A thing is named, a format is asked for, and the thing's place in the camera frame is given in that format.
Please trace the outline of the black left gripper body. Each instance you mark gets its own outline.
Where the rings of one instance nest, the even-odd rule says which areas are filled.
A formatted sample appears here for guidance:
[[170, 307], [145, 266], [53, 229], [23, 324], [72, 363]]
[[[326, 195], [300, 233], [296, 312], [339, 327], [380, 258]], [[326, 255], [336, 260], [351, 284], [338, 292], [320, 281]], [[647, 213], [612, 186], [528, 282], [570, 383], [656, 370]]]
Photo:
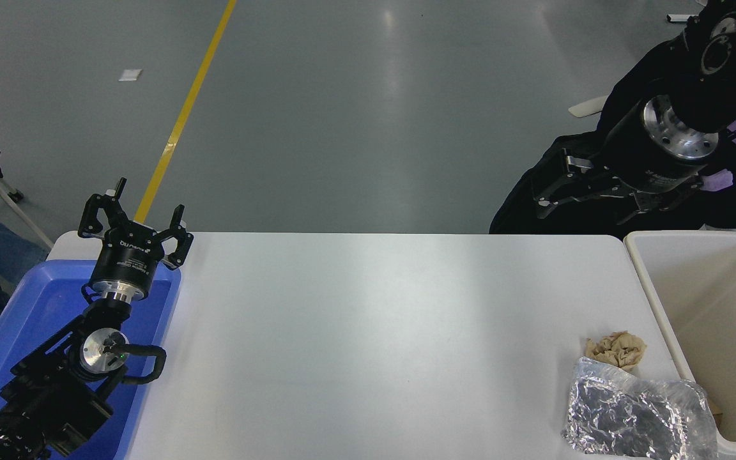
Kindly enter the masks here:
[[122, 284], [134, 288], [134, 296], [147, 296], [163, 255], [162, 242], [151, 227], [137, 222], [112, 227], [102, 240], [90, 288], [104, 293]]

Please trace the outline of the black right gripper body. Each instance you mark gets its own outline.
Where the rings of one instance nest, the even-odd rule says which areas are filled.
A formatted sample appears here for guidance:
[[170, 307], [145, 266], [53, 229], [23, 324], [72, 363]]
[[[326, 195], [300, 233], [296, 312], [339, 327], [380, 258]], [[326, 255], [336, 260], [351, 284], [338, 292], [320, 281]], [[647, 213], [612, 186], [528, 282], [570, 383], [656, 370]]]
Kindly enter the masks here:
[[707, 134], [669, 102], [639, 102], [608, 134], [601, 160], [633, 190], [669, 192], [707, 165]]

